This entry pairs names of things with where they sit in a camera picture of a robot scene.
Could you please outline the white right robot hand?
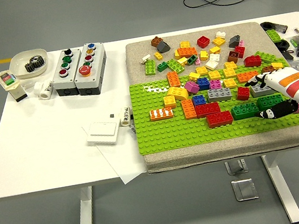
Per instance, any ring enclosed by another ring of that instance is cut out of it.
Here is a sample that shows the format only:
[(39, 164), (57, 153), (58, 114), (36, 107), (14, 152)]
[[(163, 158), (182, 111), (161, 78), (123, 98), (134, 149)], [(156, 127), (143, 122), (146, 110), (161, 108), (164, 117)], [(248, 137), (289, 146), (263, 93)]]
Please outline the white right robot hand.
[(299, 71), (292, 67), (285, 67), (280, 70), (270, 71), (253, 76), (245, 86), (255, 86), (259, 84), (261, 88), (268, 86), (276, 92), (282, 93), (288, 99), (275, 106), (260, 111), (258, 117), (264, 119), (277, 119), (298, 110), (299, 105)]

